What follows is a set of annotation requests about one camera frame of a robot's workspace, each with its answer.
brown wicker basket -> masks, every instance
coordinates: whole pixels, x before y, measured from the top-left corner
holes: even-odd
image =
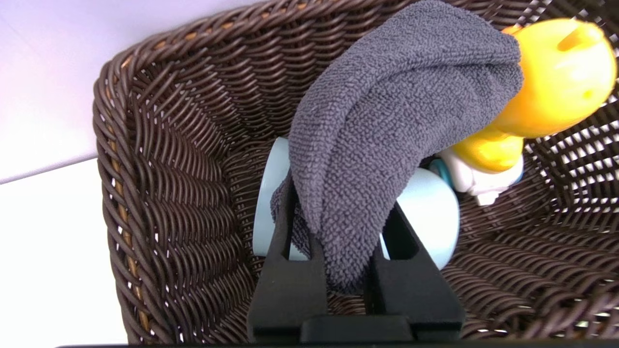
[[[597,22],[612,0],[453,0],[497,28]],[[412,0],[274,0],[161,33],[95,84],[103,215],[130,343],[246,342],[261,260],[251,249],[273,140],[326,66]],[[526,147],[526,175],[489,207],[461,198],[444,276],[463,338],[619,337],[619,108]],[[363,314],[331,295],[331,312]]]

toy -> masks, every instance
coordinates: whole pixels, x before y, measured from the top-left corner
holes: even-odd
[[[587,118],[608,99],[617,76],[612,47],[595,24],[553,19],[503,32],[520,45],[522,89],[490,125],[430,165],[481,206],[520,180],[525,138],[552,135]]]
[[[289,168],[288,140],[277,138],[269,153],[258,192],[252,240],[253,251],[257,256],[267,255],[275,232],[275,223],[271,217],[271,196],[286,177]],[[398,196],[397,202],[436,266],[439,269],[445,267],[456,248],[460,229],[460,210],[453,190],[432,172],[418,168]],[[384,257],[390,259],[382,236],[381,246]],[[288,259],[304,261],[307,257],[291,245]]]

light blue cup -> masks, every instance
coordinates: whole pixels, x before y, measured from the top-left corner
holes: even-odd
[[[253,237],[254,254],[257,256],[266,256],[269,250],[275,232],[271,197],[289,168],[288,140],[277,138],[269,153],[258,193]],[[454,253],[460,228],[460,210],[454,191],[438,175],[418,168],[397,202],[436,266],[439,269],[445,267]],[[389,259],[383,236],[381,246],[383,254]],[[307,257],[291,245],[289,259],[304,261]]]

gray towel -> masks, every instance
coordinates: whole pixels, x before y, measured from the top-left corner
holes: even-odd
[[[293,242],[307,252],[304,235],[315,234],[331,289],[360,290],[389,211],[421,159],[492,121],[521,88],[519,59],[513,37],[426,0],[363,37],[318,77],[289,135],[301,204]]]

